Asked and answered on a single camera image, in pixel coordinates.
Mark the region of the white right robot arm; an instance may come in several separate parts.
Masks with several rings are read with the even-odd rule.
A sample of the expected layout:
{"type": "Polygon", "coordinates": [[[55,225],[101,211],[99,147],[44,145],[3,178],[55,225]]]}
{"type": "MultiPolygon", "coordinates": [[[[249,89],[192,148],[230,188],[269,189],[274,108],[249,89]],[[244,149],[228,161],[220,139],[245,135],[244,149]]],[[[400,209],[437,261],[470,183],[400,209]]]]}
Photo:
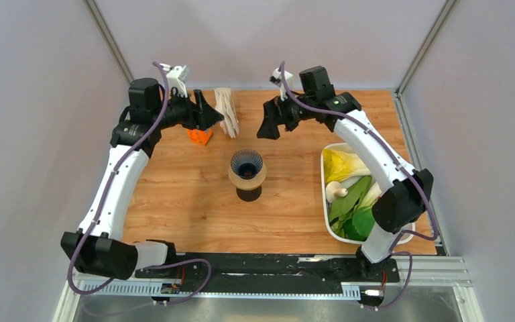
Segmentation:
{"type": "Polygon", "coordinates": [[[337,94],[326,68],[315,66],[299,74],[301,94],[290,89],[292,74],[280,65],[269,81],[280,94],[264,103],[264,118],[256,136],[277,140],[279,127],[294,130],[300,121],[315,119],[339,136],[371,171],[382,190],[373,214],[376,224],[360,247],[363,257],[355,263],[357,275],[373,280],[382,273],[382,261],[389,258],[400,238],[409,233],[406,227],[427,213],[437,223],[430,206],[433,175],[418,170],[403,159],[378,133],[351,93],[337,94]]]}

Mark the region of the stack of paper coffee filters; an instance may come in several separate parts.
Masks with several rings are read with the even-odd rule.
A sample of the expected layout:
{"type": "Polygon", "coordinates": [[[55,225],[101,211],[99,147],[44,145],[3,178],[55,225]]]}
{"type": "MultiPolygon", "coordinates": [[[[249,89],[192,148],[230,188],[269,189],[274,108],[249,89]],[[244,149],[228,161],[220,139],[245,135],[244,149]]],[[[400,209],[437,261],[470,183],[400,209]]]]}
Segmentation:
{"type": "Polygon", "coordinates": [[[215,110],[223,115],[224,120],[219,122],[224,134],[231,139],[239,135],[239,121],[233,101],[233,92],[229,87],[214,88],[215,110]]]}

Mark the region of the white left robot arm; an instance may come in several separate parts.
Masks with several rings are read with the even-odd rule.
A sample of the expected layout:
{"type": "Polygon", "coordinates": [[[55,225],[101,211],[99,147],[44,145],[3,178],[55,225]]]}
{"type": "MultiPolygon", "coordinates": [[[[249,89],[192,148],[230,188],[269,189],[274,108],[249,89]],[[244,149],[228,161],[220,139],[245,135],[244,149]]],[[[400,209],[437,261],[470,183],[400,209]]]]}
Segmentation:
{"type": "Polygon", "coordinates": [[[89,212],[75,232],[64,232],[60,245],[80,273],[127,280],[136,270],[152,267],[162,278],[169,278],[178,269],[173,243],[121,240],[135,186],[163,129],[181,125],[207,130],[224,117],[201,90],[180,95],[177,87],[165,89],[154,78],[133,80],[128,96],[129,105],[113,128],[107,167],[89,212]]]}

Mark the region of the blue ribbed coffee dripper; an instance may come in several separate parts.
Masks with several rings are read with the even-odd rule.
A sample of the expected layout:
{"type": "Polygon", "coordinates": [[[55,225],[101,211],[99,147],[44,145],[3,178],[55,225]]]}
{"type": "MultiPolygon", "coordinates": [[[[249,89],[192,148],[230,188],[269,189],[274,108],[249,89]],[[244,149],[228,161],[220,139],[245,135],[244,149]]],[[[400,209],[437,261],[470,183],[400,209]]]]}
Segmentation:
{"type": "Polygon", "coordinates": [[[264,166],[261,155],[255,150],[240,150],[230,161],[230,167],[238,177],[249,180],[257,176],[264,166]]]}

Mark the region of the brown glass carafe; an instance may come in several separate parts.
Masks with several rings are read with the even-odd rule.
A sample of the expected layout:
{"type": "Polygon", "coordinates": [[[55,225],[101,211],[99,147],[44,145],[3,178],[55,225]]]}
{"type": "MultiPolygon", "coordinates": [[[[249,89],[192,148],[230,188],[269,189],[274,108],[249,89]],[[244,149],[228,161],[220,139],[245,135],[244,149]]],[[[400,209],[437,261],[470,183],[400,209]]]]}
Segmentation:
{"type": "Polygon", "coordinates": [[[236,194],[242,201],[252,202],[252,201],[257,200],[261,196],[262,187],[259,186],[252,190],[243,190],[243,189],[236,188],[236,194]]]}

